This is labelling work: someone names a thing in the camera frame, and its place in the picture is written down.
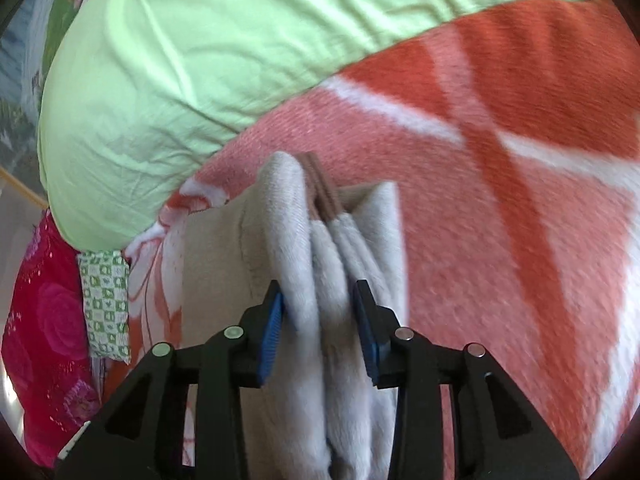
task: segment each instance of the red blanket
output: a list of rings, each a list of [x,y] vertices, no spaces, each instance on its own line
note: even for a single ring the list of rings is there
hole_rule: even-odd
[[[526,0],[288,101],[127,249],[133,356],[179,344],[188,212],[237,196],[274,150],[315,151],[339,186],[399,183],[412,326],[486,345],[587,476],[640,400],[639,69],[609,0]]]

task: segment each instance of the gray fabric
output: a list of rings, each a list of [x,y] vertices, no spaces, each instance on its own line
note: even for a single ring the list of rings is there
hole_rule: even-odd
[[[366,376],[350,290],[354,279],[369,280],[376,301],[406,322],[397,188],[387,182],[338,195],[351,213],[311,220],[305,171],[275,153],[241,196],[188,219],[185,346],[238,322],[271,279],[286,298],[268,384],[242,391],[251,478],[328,480],[331,448],[334,480],[388,474],[396,395]]]

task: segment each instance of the blue gripper pad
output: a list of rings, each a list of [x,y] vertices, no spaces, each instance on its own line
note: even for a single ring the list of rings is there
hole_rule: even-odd
[[[280,342],[282,312],[284,310],[284,297],[280,292],[280,288],[278,288],[278,291],[273,295],[267,294],[266,301],[268,300],[271,301],[269,315],[258,348],[257,375],[260,384],[264,384],[264,381],[271,375],[273,362],[276,359],[276,352],[278,350],[278,343]]]
[[[371,325],[370,316],[375,315],[375,311],[371,309],[372,306],[377,308],[373,295],[369,290],[369,285],[364,280],[356,282],[353,287],[353,309],[358,325],[360,347],[362,348],[362,357],[364,358],[367,375],[371,378],[373,385],[376,386],[380,374],[380,348]]]

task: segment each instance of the small green patterned pouch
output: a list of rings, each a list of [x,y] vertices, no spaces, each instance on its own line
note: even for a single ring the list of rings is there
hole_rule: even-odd
[[[78,254],[84,319],[91,357],[131,361],[129,349],[129,265],[120,251]]]

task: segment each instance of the round metal pin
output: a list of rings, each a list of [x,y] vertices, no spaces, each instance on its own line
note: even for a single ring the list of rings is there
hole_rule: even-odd
[[[244,334],[241,326],[228,326],[225,328],[225,337],[227,339],[240,339]]]
[[[466,351],[469,352],[473,357],[482,357],[486,354],[486,348],[482,346],[480,343],[471,343],[468,347],[466,347]]]
[[[164,357],[165,355],[169,355],[169,352],[171,352],[171,345],[169,345],[169,343],[158,343],[151,349],[151,353],[156,357]]]
[[[402,341],[411,341],[414,338],[414,331],[405,326],[401,326],[400,328],[396,328],[396,337],[401,339]]]

